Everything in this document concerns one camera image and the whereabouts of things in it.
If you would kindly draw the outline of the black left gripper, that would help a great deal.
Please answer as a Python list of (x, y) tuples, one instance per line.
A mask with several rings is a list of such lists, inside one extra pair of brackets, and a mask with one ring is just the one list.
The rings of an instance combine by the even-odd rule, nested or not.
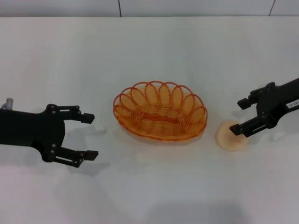
[(91, 124), (95, 116), (82, 113), (78, 105), (47, 105), (41, 113), (0, 111), (0, 143), (2, 145), (32, 147), (39, 151), (44, 162), (56, 162), (79, 168), (84, 161), (94, 161), (98, 151), (76, 151), (61, 147), (64, 120)]

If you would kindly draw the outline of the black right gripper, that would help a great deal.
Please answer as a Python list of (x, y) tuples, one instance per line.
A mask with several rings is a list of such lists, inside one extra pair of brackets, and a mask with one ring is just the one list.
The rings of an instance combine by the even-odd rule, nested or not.
[(257, 116), (242, 123), (230, 126), (235, 135), (250, 137), (264, 129), (274, 128), (287, 113), (299, 108), (299, 80), (295, 79), (277, 86), (274, 82), (253, 90), (247, 98), (237, 102), (241, 109), (256, 105)]

